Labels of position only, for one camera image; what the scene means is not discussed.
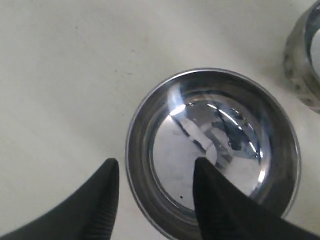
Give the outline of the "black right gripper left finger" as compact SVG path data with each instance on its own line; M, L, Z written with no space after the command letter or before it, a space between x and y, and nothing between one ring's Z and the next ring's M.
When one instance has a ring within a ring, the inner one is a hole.
M109 240L119 202L119 163L108 158L62 203L2 240Z

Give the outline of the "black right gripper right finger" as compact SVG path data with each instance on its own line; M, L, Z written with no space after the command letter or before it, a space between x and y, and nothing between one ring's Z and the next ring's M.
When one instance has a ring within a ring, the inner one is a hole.
M193 202L204 240L318 240L255 203L205 157L195 160Z

